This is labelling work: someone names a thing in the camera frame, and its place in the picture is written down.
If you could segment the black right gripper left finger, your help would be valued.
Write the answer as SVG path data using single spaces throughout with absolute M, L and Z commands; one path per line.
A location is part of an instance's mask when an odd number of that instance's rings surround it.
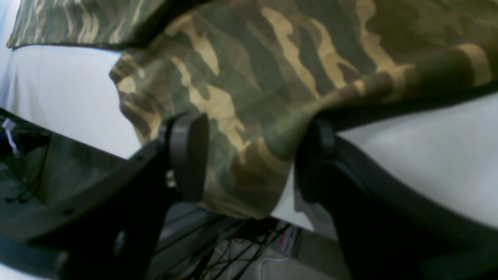
M 205 113 L 166 120 L 158 138 L 83 192 L 1 226 L 1 263 L 52 280 L 143 280 L 175 200 L 200 202 Z

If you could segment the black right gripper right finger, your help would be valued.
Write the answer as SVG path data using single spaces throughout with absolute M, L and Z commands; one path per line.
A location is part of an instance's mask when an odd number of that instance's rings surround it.
M 315 118 L 296 155 L 305 201 L 332 217 L 354 280 L 496 280 L 497 230 L 409 189 Z

